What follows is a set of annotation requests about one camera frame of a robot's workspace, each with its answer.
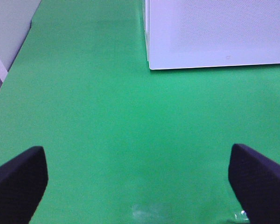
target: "white wall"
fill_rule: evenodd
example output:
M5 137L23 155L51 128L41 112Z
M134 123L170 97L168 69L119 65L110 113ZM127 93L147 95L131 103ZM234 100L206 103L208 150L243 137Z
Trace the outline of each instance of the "white wall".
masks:
M0 0L0 59L8 70L41 0Z

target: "black foam pad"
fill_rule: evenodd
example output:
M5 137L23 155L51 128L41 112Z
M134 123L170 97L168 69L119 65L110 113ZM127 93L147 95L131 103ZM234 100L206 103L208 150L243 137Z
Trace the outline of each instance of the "black foam pad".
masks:
M45 153L32 147L0 167L0 224L27 224L48 183Z
M228 179L251 224L280 224L280 165L243 144L232 147Z

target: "white box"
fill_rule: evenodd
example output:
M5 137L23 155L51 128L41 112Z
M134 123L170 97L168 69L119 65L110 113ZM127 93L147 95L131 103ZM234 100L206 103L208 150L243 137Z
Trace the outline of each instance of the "white box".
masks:
M150 69L280 63L280 0L144 0Z

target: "green mat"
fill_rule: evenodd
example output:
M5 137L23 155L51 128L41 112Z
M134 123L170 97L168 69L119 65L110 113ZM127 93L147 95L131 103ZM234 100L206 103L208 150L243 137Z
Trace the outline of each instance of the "green mat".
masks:
M150 71L141 13L40 4L0 90L0 165L46 151L32 224L223 224L232 144L280 163L280 65Z

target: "white cardboard box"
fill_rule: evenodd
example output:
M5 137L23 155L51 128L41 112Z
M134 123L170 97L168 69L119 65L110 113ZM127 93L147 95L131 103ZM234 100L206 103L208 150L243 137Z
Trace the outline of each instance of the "white cardboard box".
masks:
M143 0L150 69L280 63L280 0Z

